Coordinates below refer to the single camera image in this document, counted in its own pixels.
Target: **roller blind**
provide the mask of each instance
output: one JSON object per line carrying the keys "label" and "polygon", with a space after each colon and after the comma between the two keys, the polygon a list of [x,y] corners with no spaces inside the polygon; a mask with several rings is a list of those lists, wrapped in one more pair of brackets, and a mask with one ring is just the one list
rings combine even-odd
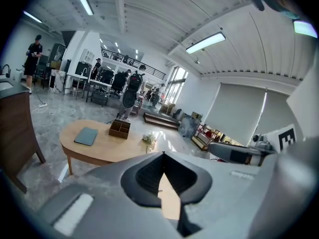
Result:
{"label": "roller blind", "polygon": [[222,84],[205,123],[246,145],[258,122],[265,90]]}
{"label": "roller blind", "polygon": [[260,117],[255,134],[268,133],[294,124],[297,141],[303,139],[301,128],[286,102],[287,98],[288,96],[286,95],[267,91],[264,111]]}

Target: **power strip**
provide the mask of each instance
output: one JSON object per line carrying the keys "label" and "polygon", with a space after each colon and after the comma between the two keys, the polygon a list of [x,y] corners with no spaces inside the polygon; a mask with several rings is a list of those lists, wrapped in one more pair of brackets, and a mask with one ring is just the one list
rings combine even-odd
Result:
{"label": "power strip", "polygon": [[46,106],[48,106],[48,104],[47,104],[47,103],[42,104],[42,105],[38,105],[38,107],[39,107],[39,108],[46,107]]}

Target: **wooden step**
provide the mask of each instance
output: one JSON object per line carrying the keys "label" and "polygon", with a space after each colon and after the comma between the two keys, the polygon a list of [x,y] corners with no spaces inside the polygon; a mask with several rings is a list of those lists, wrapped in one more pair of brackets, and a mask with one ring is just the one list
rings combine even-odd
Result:
{"label": "wooden step", "polygon": [[144,117],[145,123],[148,123],[148,124],[162,126],[162,127],[169,128],[169,129],[174,129],[174,130],[178,130],[178,127],[179,127],[179,125],[172,125],[170,123],[165,123],[163,121],[159,121],[157,119],[153,119],[153,118],[150,118],[150,117],[147,117],[147,116],[143,116],[143,117]]}
{"label": "wooden step", "polygon": [[161,122],[164,122],[166,124],[171,124],[171,125],[175,125],[177,127],[179,127],[179,123],[174,121],[174,120],[170,120],[169,118],[163,118],[163,117],[160,117],[160,116],[157,116],[157,115],[154,115],[154,114],[150,114],[150,113],[144,113],[143,115],[144,117],[147,117],[147,118],[150,118],[150,119],[154,119],[154,120],[157,120],[157,121],[161,121]]}

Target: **gray notebook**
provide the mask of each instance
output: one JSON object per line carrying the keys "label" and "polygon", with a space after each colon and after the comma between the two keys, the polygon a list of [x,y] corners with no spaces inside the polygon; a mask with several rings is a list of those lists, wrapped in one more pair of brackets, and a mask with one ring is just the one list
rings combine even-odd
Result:
{"label": "gray notebook", "polygon": [[96,129],[85,127],[79,132],[74,141],[91,146],[97,134],[98,131]]}

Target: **black metal railing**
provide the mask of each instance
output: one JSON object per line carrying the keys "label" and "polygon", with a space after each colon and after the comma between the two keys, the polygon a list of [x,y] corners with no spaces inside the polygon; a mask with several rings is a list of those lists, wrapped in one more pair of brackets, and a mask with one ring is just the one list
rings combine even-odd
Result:
{"label": "black metal railing", "polygon": [[113,60],[116,60],[116,61],[120,61],[122,63],[125,63],[125,64],[128,64],[129,66],[133,66],[135,68],[139,68],[141,65],[145,65],[146,67],[146,70],[145,72],[148,73],[148,74],[151,74],[151,75],[154,75],[155,77],[163,80],[164,77],[165,77],[165,73],[155,69],[154,67],[152,66],[149,66],[145,63],[142,63],[141,61],[138,61],[138,60],[135,60],[134,58],[130,58],[129,56],[125,56],[125,55],[122,55],[120,53],[117,53],[117,52],[114,52],[114,51],[110,51],[110,50],[105,50],[105,49],[102,49],[101,48],[101,51],[102,51],[102,56],[103,57],[106,57],[106,58],[110,58],[110,59],[113,59]]}

